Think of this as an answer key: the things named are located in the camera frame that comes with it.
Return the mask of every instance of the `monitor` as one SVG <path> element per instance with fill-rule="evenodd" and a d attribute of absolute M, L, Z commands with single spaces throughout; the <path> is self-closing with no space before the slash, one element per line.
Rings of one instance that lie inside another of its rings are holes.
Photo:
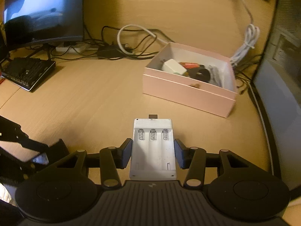
<path fill-rule="evenodd" d="M 291 200 L 301 197 L 300 21 L 301 0 L 277 0 L 269 39 L 250 88 L 264 124 L 272 172 L 287 184 Z"/>
<path fill-rule="evenodd" d="M 5 0 L 3 17 L 10 50 L 83 38 L 83 0 Z"/>

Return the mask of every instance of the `white battery holder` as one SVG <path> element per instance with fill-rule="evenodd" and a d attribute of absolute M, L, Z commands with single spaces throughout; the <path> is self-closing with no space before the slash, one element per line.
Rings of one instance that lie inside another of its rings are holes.
<path fill-rule="evenodd" d="M 130 179 L 177 179 L 171 119 L 135 119 Z"/>

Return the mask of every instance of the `round pad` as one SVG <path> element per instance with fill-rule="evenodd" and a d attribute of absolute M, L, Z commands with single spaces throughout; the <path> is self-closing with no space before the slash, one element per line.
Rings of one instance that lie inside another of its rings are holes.
<path fill-rule="evenodd" d="M 207 195 L 219 211 L 244 221 L 280 215 L 290 200 L 285 183 L 259 168 L 227 171 L 209 184 Z"/>
<path fill-rule="evenodd" d="M 93 205 L 96 197 L 96 185 L 87 177 L 71 181 L 28 180 L 15 194 L 17 206 L 26 217 L 47 223 L 78 217 Z"/>
<path fill-rule="evenodd" d="M 61 200 L 71 193 L 71 186 L 64 181 L 42 183 L 37 188 L 37 194 L 46 201 Z"/>
<path fill-rule="evenodd" d="M 233 189 L 240 198 L 247 200 L 259 200 L 268 194 L 267 186 L 254 180 L 240 181 L 234 185 Z"/>

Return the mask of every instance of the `monitor stand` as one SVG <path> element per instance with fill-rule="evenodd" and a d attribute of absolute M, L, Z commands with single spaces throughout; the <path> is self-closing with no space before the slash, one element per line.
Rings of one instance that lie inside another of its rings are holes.
<path fill-rule="evenodd" d="M 51 60 L 51 55 L 50 55 L 50 48 L 52 48 L 51 45 L 49 45 L 48 43 L 44 43 L 43 46 L 41 46 L 40 48 L 34 50 L 31 54 L 29 54 L 26 58 L 30 58 L 33 55 L 37 54 L 38 52 L 45 50 L 47 52 L 48 55 L 48 60 Z"/>

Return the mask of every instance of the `pink box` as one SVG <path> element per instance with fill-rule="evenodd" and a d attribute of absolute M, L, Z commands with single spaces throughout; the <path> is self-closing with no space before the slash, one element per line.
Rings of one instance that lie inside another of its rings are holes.
<path fill-rule="evenodd" d="M 212 65 L 218 69 L 222 87 L 161 71 L 169 59 Z M 229 58 L 206 50 L 169 43 L 145 67 L 143 93 L 228 117 L 236 99 L 236 83 Z"/>

